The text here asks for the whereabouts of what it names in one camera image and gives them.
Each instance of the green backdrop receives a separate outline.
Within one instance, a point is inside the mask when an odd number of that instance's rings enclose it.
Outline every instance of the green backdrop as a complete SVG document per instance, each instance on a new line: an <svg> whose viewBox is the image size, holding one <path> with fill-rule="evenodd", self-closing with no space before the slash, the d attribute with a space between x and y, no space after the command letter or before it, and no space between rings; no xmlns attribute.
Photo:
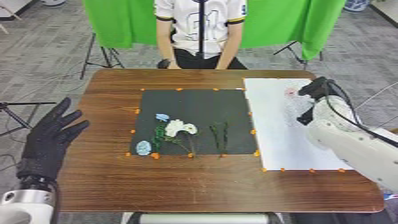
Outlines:
<svg viewBox="0 0 398 224"><path fill-rule="evenodd" d="M301 58L310 60L326 42L344 0L246 0L241 48L301 43ZM129 48L156 44L152 0L83 0L99 45Z"/></svg>

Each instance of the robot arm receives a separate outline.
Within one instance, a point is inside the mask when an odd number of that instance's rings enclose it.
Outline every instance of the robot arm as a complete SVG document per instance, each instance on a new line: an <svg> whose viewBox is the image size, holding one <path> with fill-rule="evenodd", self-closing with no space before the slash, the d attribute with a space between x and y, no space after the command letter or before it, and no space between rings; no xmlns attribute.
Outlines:
<svg viewBox="0 0 398 224"><path fill-rule="evenodd" d="M67 127L81 116L79 111L61 116L68 105L70 100L65 98L28 134L17 164L19 187L1 197L0 224L56 223L56 175L65 149L88 126L88 122L83 121Z"/></svg>
<svg viewBox="0 0 398 224"><path fill-rule="evenodd" d="M310 142L333 151L363 177L398 191L398 135L381 128L363 127L331 80L317 78L298 94L308 94L315 100L298 118Z"/></svg>

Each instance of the black mat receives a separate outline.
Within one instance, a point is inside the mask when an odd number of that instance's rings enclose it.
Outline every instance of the black mat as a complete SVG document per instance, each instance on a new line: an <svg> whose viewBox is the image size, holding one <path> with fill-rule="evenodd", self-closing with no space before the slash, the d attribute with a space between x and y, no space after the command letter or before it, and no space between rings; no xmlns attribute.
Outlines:
<svg viewBox="0 0 398 224"><path fill-rule="evenodd" d="M209 125L216 124L218 138L223 142L223 124L227 122L227 154L250 154L255 151L255 140L250 134L251 123L244 94L239 90L147 90L141 94L140 114L134 122L134 135L131 153L136 155L136 143L150 142L157 120L156 114L166 114L170 120L179 119L195 125L198 136L193 139L196 154L219 154L214 146L214 137ZM189 147L186 134L179 132L177 138ZM159 154L186 154L177 145L163 142Z"/></svg>

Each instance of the white paper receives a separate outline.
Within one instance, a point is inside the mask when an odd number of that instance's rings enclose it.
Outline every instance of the white paper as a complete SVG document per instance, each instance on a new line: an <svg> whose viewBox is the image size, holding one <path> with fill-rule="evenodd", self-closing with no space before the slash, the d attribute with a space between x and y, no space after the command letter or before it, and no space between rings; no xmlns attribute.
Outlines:
<svg viewBox="0 0 398 224"><path fill-rule="evenodd" d="M331 150L317 148L305 137L296 117L310 108L308 96L296 95L307 79L244 79L262 167L267 170L351 169Z"/></svg>

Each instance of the gloved hand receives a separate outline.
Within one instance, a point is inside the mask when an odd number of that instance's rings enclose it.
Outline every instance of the gloved hand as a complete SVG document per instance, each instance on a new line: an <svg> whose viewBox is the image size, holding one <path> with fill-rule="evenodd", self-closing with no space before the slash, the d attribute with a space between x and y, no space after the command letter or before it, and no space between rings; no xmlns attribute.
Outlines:
<svg viewBox="0 0 398 224"><path fill-rule="evenodd" d="M83 129L88 127L88 121L67 127L72 121L81 117L81 111L74 111L61 117L68 106L70 99L65 98L29 131L17 166L17 178L36 175L45 177L51 181L56 179L65 149Z"/></svg>

